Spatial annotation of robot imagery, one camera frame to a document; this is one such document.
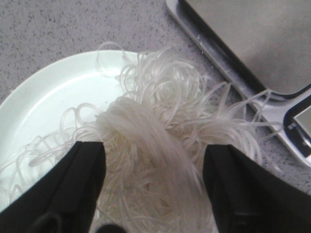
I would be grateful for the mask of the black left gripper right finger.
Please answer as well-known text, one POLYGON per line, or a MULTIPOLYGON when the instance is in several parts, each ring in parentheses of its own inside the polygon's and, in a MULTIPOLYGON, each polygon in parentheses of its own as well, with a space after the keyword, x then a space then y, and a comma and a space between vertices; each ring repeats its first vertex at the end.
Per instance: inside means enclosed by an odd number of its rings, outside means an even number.
POLYGON ((311 197, 232 145, 208 145, 203 179, 221 233, 309 233, 311 197))

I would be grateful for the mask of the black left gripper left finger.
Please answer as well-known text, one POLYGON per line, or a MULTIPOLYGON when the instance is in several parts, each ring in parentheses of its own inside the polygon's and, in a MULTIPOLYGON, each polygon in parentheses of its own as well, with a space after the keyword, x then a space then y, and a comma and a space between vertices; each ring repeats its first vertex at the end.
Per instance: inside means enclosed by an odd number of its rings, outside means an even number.
POLYGON ((77 141, 0 214, 2 233, 87 233, 106 172, 101 142, 77 141))

